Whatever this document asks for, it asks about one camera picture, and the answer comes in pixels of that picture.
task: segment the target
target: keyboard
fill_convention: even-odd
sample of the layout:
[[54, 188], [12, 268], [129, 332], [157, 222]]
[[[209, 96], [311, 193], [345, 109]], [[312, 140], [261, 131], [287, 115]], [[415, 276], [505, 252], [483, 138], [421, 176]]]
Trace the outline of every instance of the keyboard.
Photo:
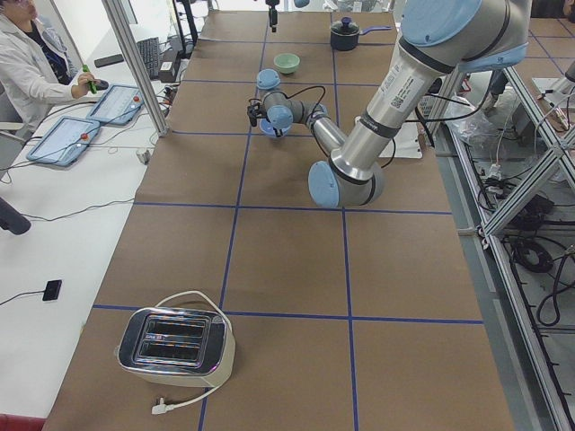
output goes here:
[[136, 42], [140, 56], [144, 60], [144, 65], [150, 79], [158, 79], [160, 73], [160, 40], [150, 38]]

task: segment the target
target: green marker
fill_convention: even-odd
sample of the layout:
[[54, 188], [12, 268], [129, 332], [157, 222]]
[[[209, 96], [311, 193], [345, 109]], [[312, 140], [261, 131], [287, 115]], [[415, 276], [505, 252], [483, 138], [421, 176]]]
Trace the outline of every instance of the green marker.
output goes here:
[[[90, 73], [90, 69], [88, 68], [88, 65], [82, 66], [82, 72]], [[96, 94], [98, 92], [98, 90], [96, 90], [96, 84], [94, 84], [93, 81], [90, 81], [88, 83], [88, 87], [90, 87], [90, 92], [92, 92], [92, 94]]]

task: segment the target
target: green bowl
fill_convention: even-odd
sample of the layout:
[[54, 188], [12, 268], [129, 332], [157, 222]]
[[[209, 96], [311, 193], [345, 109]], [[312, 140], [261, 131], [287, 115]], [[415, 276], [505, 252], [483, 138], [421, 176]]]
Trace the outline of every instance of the green bowl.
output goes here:
[[299, 57], [296, 54], [279, 54], [274, 57], [273, 64], [280, 73], [293, 74], [299, 67]]

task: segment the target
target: white lab coat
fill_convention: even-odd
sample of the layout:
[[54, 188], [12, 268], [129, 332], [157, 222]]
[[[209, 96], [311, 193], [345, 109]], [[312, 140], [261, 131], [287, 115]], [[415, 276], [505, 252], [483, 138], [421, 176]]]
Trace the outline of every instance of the white lab coat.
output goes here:
[[[65, 59], [74, 77], [66, 47], [56, 31], [36, 19], [38, 31], [50, 49]], [[72, 101], [72, 84], [60, 84], [42, 48], [0, 14], [0, 82], [24, 124], [35, 130], [57, 103]]]

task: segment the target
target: cooking pot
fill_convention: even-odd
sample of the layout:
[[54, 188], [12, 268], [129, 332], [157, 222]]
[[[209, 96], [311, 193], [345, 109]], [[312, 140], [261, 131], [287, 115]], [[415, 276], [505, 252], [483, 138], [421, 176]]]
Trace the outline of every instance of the cooking pot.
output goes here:
[[354, 23], [351, 18], [344, 16], [341, 21], [334, 22], [331, 26], [332, 35], [330, 38], [330, 44], [333, 49], [338, 51], [350, 51], [358, 45], [359, 36], [368, 34], [370, 31], [381, 31], [381, 30], [391, 30], [392, 27], [384, 26], [373, 26], [367, 27], [364, 30], [360, 30], [359, 26]]

